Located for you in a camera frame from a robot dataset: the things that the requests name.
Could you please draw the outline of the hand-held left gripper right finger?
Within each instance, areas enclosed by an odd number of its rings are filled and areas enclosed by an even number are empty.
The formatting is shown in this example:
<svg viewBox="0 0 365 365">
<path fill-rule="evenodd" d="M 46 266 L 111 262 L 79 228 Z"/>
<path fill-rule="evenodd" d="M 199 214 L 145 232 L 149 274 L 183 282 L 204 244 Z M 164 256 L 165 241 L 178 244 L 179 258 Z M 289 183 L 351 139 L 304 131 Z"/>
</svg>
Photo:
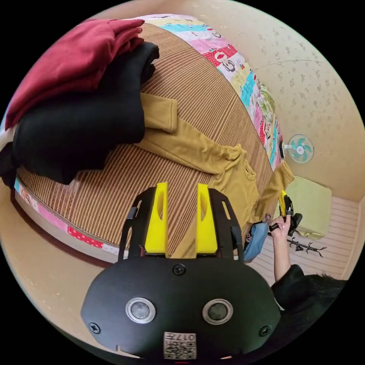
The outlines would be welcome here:
<svg viewBox="0 0 365 365">
<path fill-rule="evenodd" d="M 197 185 L 197 223 L 195 252 L 198 256 L 215 255 L 217 238 L 208 185 Z"/>
</svg>

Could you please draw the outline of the person's right hand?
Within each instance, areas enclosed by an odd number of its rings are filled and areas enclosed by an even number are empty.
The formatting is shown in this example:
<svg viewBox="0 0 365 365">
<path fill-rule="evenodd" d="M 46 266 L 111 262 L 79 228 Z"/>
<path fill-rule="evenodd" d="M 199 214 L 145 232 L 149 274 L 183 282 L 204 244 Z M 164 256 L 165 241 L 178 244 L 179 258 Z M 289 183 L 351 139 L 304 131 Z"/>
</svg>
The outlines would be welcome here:
<svg viewBox="0 0 365 365">
<path fill-rule="evenodd" d="M 272 228 L 271 235 L 276 240 L 286 240 L 290 229 L 291 215 L 286 215 L 285 219 L 282 216 L 275 218 L 270 227 Z"/>
</svg>

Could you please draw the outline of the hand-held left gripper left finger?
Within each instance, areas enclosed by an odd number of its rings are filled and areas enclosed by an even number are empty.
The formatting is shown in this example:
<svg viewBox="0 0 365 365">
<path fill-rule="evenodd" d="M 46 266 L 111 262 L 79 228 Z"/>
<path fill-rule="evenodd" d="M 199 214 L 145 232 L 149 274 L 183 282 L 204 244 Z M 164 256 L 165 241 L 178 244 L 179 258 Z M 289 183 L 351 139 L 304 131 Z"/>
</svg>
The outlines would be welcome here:
<svg viewBox="0 0 365 365">
<path fill-rule="evenodd" d="M 168 255 L 168 183 L 158 183 L 152 200 L 144 249 L 148 255 Z"/>
</svg>

